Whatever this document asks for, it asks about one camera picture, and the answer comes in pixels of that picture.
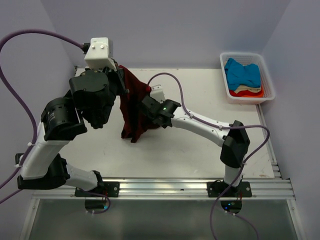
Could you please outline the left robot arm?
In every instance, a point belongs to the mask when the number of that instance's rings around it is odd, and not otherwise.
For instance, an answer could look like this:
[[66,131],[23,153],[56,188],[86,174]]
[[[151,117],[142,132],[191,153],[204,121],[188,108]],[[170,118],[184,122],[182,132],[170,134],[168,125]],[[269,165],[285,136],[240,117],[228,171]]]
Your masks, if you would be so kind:
[[90,197],[106,197],[107,189],[96,170],[82,170],[62,158],[60,151],[76,136],[85,134],[86,122],[101,129],[108,122],[117,96],[126,92],[125,73],[86,68],[69,79],[69,91],[47,103],[37,127],[36,141],[20,158],[19,190],[52,190],[75,187]]

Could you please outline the dark red t shirt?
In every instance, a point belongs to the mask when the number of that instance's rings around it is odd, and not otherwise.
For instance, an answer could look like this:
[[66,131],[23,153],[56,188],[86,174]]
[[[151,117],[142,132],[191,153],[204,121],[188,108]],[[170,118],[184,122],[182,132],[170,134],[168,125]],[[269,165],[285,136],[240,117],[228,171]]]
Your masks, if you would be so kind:
[[141,82],[123,65],[120,68],[124,71],[125,87],[129,90],[128,93],[120,96],[119,108],[124,120],[121,138],[130,139],[131,143],[136,143],[147,130],[158,129],[160,126],[152,123],[138,108],[143,98],[150,94],[151,87]]

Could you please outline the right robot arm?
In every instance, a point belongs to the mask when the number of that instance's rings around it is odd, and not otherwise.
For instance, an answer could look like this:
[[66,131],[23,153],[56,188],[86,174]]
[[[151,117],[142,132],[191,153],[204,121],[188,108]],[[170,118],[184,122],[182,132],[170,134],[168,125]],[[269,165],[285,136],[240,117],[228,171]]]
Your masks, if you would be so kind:
[[231,125],[235,129],[225,129],[223,125],[214,127],[213,120],[200,121],[197,116],[173,100],[166,99],[158,102],[146,96],[139,104],[138,109],[153,124],[162,128],[174,127],[192,132],[204,137],[221,148],[220,160],[225,166],[223,181],[216,190],[227,196],[235,196],[241,190],[243,178],[241,166],[248,152],[250,140],[245,129],[240,129],[243,124],[234,121]]

